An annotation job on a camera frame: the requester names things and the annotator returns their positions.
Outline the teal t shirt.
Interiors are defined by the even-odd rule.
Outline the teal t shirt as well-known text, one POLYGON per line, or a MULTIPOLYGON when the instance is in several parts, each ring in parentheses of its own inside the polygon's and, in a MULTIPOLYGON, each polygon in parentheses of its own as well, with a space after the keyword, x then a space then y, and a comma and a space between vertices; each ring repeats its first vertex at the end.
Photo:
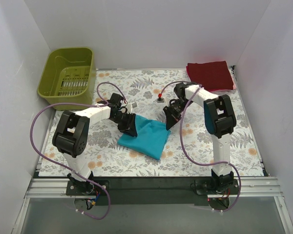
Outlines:
POLYGON ((135 118, 137 136, 123 134, 118 145, 142 153, 155 160, 160 160, 164 146, 171 133, 166 124, 137 115, 135 118))

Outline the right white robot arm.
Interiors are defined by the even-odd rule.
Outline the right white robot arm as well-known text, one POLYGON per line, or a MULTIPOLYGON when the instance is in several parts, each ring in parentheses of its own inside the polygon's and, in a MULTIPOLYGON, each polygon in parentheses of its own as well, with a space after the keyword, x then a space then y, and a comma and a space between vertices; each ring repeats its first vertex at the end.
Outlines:
POLYGON ((170 130, 178 122, 183 122, 186 109, 193 103, 204 109, 204 121, 213 145, 211 183, 208 186, 217 194, 224 193, 234 181, 230 165, 230 140, 236 126, 236 117, 228 95, 216 95, 189 81, 174 81, 177 99, 166 101, 162 94, 158 102, 165 102, 166 129, 170 130))

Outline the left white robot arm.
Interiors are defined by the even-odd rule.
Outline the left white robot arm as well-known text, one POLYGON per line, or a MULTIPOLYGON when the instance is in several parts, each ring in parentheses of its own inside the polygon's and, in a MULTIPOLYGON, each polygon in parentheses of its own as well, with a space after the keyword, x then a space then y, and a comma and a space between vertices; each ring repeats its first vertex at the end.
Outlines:
POLYGON ((93 173, 83 158, 86 149, 89 128, 103 120, 111 120, 117 124, 118 130, 130 137, 137 137, 136 114, 132 113, 132 105, 123 106, 125 98, 113 93, 106 101, 99 101, 95 107, 72 112, 64 111, 61 115, 52 144, 63 154, 68 167, 72 169, 67 177, 72 186, 83 195, 93 193, 95 185, 93 173))

